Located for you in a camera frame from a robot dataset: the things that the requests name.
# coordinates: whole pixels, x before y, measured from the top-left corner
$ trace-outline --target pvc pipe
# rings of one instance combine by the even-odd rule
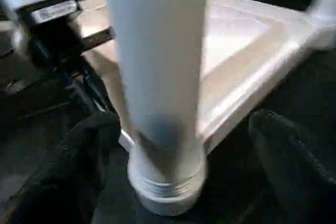
[[[309,13],[318,24],[335,25],[336,0],[313,0]]]
[[[179,215],[206,177],[195,136],[205,0],[108,0],[136,143],[129,180],[154,213]]]

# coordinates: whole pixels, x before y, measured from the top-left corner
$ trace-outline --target label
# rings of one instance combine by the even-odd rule
[[[32,12],[32,17],[36,23],[44,23],[55,18],[74,13],[78,8],[75,0],[65,1],[56,5],[48,6]]]

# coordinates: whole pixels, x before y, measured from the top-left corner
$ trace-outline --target machine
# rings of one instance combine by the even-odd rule
[[[334,0],[315,0],[306,13],[248,0],[107,2],[132,123],[124,140],[129,180],[142,203],[164,216],[194,205],[206,178],[206,153],[305,51],[328,48],[336,36]],[[81,10],[78,0],[3,3],[17,27],[18,51],[72,83],[89,112],[114,111],[101,79],[81,57],[93,46],[85,46],[71,22]],[[239,30],[241,23],[246,27]],[[83,80],[74,79],[78,73]]]

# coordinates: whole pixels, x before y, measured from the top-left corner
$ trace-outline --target white pipe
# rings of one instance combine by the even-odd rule
[[[336,0],[313,0],[309,13],[321,25],[335,25]]]
[[[319,26],[319,36],[312,48],[331,49],[336,46],[336,0],[313,0],[307,18]]]
[[[195,136],[205,0],[108,0],[137,142],[129,179],[151,211],[195,203],[206,161]]]

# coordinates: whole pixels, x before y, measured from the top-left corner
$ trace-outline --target black fabric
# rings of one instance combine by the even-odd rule
[[[116,114],[78,123],[10,199],[4,223],[91,223],[120,131]]]
[[[335,223],[334,143],[266,110],[251,116],[249,132],[290,221]]]

